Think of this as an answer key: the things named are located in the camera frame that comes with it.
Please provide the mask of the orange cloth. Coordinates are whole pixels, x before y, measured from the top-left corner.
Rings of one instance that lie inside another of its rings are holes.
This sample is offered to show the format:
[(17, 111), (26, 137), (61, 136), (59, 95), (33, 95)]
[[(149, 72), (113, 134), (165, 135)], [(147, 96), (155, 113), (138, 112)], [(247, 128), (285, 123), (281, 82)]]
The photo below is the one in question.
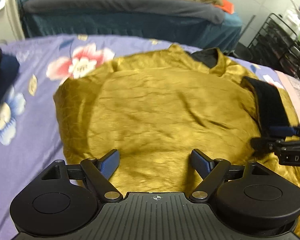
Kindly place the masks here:
[(223, 10), (224, 12), (228, 13), (228, 14), (233, 14), (235, 12), (235, 6), (229, 2), (228, 0), (222, 0), (222, 5), (214, 5), (214, 7), (217, 7), (221, 10)]

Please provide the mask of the navy blue folded garment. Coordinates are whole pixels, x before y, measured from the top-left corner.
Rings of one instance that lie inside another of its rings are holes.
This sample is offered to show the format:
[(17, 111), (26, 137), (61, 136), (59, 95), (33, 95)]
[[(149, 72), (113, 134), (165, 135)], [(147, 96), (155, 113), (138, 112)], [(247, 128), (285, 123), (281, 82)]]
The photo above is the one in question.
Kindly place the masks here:
[(19, 73), (20, 64), (15, 56), (4, 54), (0, 63), (0, 104)]

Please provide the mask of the purple floral bed sheet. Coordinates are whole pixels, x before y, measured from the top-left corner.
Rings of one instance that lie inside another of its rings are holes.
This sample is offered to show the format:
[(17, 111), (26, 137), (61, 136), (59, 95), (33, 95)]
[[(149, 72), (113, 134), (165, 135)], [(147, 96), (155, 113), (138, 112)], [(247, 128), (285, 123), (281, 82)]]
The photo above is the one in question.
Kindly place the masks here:
[(280, 165), (274, 150), (253, 149), (254, 160), (230, 163), (224, 183), (205, 203), (190, 200), (196, 187), (190, 193), (120, 192), (123, 200), (102, 203), (88, 189), (81, 162), (67, 162), (54, 101), (64, 81), (172, 45), (210, 68), (222, 53), (111, 35), (2, 46), (20, 67), (0, 104), (0, 239), (300, 238), (300, 166)]

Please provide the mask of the grey pink blanket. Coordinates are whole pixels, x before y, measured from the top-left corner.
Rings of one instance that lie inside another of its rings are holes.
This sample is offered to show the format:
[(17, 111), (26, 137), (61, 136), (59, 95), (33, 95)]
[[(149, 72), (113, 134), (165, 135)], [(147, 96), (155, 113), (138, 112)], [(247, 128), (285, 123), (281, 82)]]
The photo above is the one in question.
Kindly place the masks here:
[(276, 71), (276, 73), (290, 97), (300, 122), (300, 81), (282, 72)]

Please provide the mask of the bed with teal skirt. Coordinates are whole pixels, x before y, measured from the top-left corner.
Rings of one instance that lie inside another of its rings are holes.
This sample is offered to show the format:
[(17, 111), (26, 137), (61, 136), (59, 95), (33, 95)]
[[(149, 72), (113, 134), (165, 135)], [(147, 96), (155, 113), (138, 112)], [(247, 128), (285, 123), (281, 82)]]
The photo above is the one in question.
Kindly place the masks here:
[(26, 37), (57, 34), (153, 38), (228, 53), (242, 20), (210, 4), (182, 0), (18, 0)]

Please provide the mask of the gold satin jacket black fur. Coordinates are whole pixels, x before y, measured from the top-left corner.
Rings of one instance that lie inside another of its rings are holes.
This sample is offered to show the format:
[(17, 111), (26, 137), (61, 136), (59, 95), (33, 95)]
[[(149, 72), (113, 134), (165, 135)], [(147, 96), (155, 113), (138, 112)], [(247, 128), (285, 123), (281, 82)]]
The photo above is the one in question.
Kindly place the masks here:
[(297, 125), (287, 92), (217, 53), (213, 67), (180, 46), (108, 61), (54, 96), (69, 164), (117, 149), (111, 183), (122, 193), (190, 193), (197, 148), (234, 165), (254, 160), (250, 139), (280, 121)]

